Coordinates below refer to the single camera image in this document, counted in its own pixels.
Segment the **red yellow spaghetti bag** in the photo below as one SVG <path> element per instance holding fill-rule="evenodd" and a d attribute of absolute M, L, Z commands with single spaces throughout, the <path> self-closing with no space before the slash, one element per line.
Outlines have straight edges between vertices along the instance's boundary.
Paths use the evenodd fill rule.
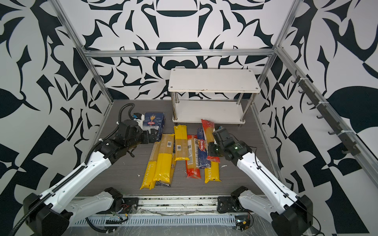
<path fill-rule="evenodd" d="M 215 124 L 214 122 L 205 119 L 202 119 L 201 122 L 207 147 L 207 159 L 211 162 L 220 163 L 220 157 L 216 156 L 216 152 L 214 151 L 215 139 L 213 132 L 215 130 Z"/>

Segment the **blue Barilla spaghetti bag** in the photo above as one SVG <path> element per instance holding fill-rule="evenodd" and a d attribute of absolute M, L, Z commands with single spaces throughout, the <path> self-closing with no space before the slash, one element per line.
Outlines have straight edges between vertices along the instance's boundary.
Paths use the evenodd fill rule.
<path fill-rule="evenodd" d="M 208 160 L 206 141 L 203 128 L 197 129 L 197 145 L 198 145 L 198 167 L 206 169 L 211 167 L 211 162 Z"/>

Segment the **blue Barilla pasta box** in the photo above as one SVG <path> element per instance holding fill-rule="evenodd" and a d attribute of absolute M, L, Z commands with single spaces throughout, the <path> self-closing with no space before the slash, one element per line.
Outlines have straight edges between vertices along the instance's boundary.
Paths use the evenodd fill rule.
<path fill-rule="evenodd" d="M 146 112 L 142 123 L 143 131 L 147 132 L 149 143 L 159 142 L 165 125 L 165 114 L 161 112 Z"/>

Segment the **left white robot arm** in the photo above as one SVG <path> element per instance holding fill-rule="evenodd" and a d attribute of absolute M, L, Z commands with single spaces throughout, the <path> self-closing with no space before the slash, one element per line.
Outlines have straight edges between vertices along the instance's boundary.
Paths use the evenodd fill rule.
<path fill-rule="evenodd" d="M 141 127 L 142 115 L 131 113 L 134 107 L 134 103 L 128 103 L 120 109 L 117 127 L 108 136 L 99 139 L 84 162 L 68 176 L 41 194 L 30 194 L 24 199 L 25 214 L 9 235 L 16 235 L 26 224 L 37 236 L 61 236 L 77 221 L 119 206 L 123 196 L 114 188 L 107 188 L 73 206 L 69 204 L 95 177 L 121 157 L 127 154 L 134 157 L 133 151 L 139 144 L 148 144 L 148 133 Z"/>

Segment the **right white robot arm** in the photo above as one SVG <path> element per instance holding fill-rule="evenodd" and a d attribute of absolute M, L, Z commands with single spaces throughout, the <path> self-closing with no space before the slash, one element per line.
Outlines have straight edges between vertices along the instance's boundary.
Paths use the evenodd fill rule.
<path fill-rule="evenodd" d="M 279 236 L 304 235 L 314 223 L 313 202 L 286 187 L 262 164 L 250 146 L 235 141 L 224 127 L 216 129 L 213 136 L 210 151 L 232 162 L 265 194 L 262 198 L 240 187 L 233 192 L 238 204 L 270 222 Z"/>

